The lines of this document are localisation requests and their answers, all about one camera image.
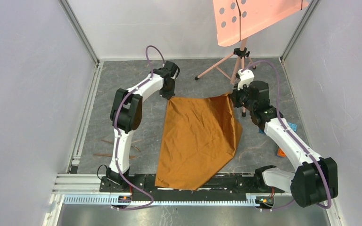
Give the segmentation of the orange cloth napkin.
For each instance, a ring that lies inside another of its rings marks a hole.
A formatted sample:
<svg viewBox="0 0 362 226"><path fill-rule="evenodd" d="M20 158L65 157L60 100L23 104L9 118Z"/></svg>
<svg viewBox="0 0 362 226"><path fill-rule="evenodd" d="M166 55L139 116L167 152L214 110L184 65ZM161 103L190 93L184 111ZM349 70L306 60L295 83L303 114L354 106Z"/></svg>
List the orange cloth napkin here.
<svg viewBox="0 0 362 226"><path fill-rule="evenodd" d="M229 94L168 101L155 185L197 190L235 156L242 126Z"/></svg>

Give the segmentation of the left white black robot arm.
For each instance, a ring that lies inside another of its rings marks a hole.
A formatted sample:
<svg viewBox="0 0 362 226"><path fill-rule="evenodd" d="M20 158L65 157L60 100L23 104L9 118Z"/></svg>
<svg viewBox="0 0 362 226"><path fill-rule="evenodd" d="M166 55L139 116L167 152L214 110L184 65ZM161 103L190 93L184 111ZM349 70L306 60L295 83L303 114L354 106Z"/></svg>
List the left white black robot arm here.
<svg viewBox="0 0 362 226"><path fill-rule="evenodd" d="M135 86L116 91L110 113L115 140L112 160L106 171L106 178L111 181L111 186L116 191L123 192L129 187L127 175L131 141L142 121L143 102L157 91L163 98L172 98L179 74L179 66L166 61L163 67L153 69Z"/></svg>

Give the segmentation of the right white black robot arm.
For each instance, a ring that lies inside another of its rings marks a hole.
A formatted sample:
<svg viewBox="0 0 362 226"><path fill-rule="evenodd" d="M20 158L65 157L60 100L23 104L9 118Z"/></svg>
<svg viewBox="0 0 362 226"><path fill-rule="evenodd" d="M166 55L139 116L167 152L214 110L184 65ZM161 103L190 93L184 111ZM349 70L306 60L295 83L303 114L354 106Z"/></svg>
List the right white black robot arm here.
<svg viewBox="0 0 362 226"><path fill-rule="evenodd" d="M270 103L268 83L240 81L230 98L235 108L246 108L252 123L277 144L295 170L286 172L273 165L258 168L254 188L266 192L275 187L291 193L302 208L317 205L330 209L332 199L338 196L337 163L316 153L290 128L283 114Z"/></svg>

